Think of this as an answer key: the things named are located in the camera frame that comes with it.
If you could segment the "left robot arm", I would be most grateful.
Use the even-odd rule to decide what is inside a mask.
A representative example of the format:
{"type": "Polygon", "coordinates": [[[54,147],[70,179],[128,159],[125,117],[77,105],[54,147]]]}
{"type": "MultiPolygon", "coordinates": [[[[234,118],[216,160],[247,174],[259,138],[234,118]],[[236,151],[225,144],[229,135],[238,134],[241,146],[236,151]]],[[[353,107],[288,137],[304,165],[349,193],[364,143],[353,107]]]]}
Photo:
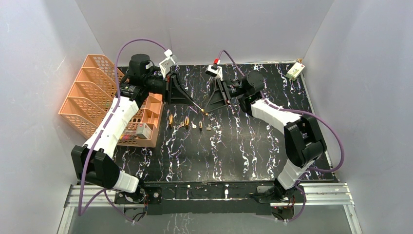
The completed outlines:
{"type": "Polygon", "coordinates": [[[145,198],[142,180],[121,171],[113,161],[113,153],[129,121],[151,93],[162,95],[165,104],[194,104],[177,73],[171,70],[176,56],[171,50],[164,53],[165,59],[157,66],[146,54],[131,57],[128,71],[117,83],[113,102],[102,122],[83,145],[72,149],[75,173],[82,184],[126,192],[134,203],[145,198]]]}

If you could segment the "large brass padlock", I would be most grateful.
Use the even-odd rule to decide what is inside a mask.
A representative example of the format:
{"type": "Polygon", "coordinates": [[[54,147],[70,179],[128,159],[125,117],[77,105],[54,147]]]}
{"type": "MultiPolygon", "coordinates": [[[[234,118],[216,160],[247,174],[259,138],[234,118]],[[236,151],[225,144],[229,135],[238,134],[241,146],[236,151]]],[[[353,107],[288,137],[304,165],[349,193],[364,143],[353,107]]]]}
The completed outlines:
{"type": "Polygon", "coordinates": [[[174,126],[174,113],[168,110],[168,128],[172,128],[174,126]]]}

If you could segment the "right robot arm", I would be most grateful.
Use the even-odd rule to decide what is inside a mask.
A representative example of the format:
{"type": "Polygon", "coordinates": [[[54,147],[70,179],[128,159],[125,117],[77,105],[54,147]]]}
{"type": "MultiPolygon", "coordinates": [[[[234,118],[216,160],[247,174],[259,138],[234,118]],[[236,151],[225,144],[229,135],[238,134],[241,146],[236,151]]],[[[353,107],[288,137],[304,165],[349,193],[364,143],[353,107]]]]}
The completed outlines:
{"type": "Polygon", "coordinates": [[[228,106],[232,98],[237,98],[243,112],[258,118],[279,130],[284,136],[287,161],[266,191],[257,188],[252,197],[257,202],[265,200],[288,201],[305,172],[327,150],[318,121],[310,114],[296,114],[294,110],[283,111],[282,107],[263,98],[263,75],[250,71],[240,79],[224,79],[218,69],[209,69],[206,74],[213,78],[209,99],[204,107],[207,114],[228,106]]]}

